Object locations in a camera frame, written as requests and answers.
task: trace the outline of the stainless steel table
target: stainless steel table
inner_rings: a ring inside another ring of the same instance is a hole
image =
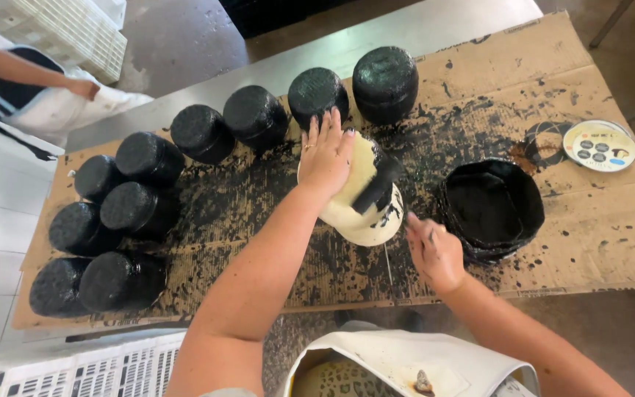
[[[413,56],[429,54],[541,16],[534,0],[422,1],[72,131],[66,152],[168,127],[191,104],[221,112],[229,95],[250,84],[284,95],[307,68],[325,67],[349,77],[359,58],[377,47],[395,45]]]

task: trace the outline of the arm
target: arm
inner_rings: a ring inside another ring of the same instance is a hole
[[[92,81],[67,78],[64,74],[39,67],[7,51],[0,51],[0,78],[34,86],[66,88],[88,100],[93,100],[100,90]]]
[[[318,214],[347,181],[354,131],[335,108],[303,133],[300,185],[207,292],[183,340],[166,396],[242,387],[263,395],[262,342],[301,267]]]
[[[481,346],[531,363],[544,396],[629,396],[590,359],[541,323],[498,298],[464,270],[462,243],[434,221],[409,213],[410,254],[421,279]]]

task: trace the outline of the black brush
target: black brush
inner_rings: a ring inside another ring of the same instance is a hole
[[[403,166],[393,157],[385,155],[376,165],[376,175],[371,179],[369,185],[354,199],[352,208],[364,215],[369,207],[381,199],[386,190],[401,177]]]

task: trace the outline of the cardboard sheet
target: cardboard sheet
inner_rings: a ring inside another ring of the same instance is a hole
[[[635,163],[604,174],[580,167],[562,153],[562,134],[576,122],[606,119],[629,128],[567,13],[546,15],[416,60],[419,97],[407,120],[372,126],[350,98],[351,115],[344,122],[402,160],[407,172],[398,185],[408,207],[429,216],[438,181],[463,162],[492,156],[518,162],[534,176],[543,195],[546,220],[536,239],[499,266],[470,266],[469,271],[504,297],[635,288]],[[351,94],[351,79],[345,84]],[[286,97],[279,99],[288,111]],[[169,131],[157,133],[169,139]],[[15,328],[189,319],[230,258],[295,186],[300,152],[295,121],[286,144],[261,158],[237,145],[219,167],[188,159],[177,185],[181,222],[163,244],[126,242],[127,247],[168,258],[168,288],[159,301],[136,313],[77,319],[37,316],[27,299],[32,281],[51,258],[64,256],[48,243],[50,221],[60,208],[79,199],[68,172],[93,155],[114,155],[119,142],[71,153],[58,162],[51,195],[22,265]],[[385,247],[366,248],[318,222],[284,311],[436,301],[418,279],[402,231]]]

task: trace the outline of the hand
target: hand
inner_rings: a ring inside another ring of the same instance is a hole
[[[447,294],[464,283],[467,272],[462,259],[462,243],[430,219],[421,221],[409,212],[406,239],[410,257],[420,279],[437,294]]]
[[[100,86],[89,80],[69,78],[66,88],[73,94],[80,95],[86,100],[92,102],[94,96],[100,91]]]
[[[349,163],[354,147],[354,129],[342,132],[340,111],[332,107],[331,113],[322,116],[322,127],[318,133],[318,118],[313,116],[309,133],[302,133],[300,185],[309,185],[316,193],[327,199],[337,194],[347,183]]]

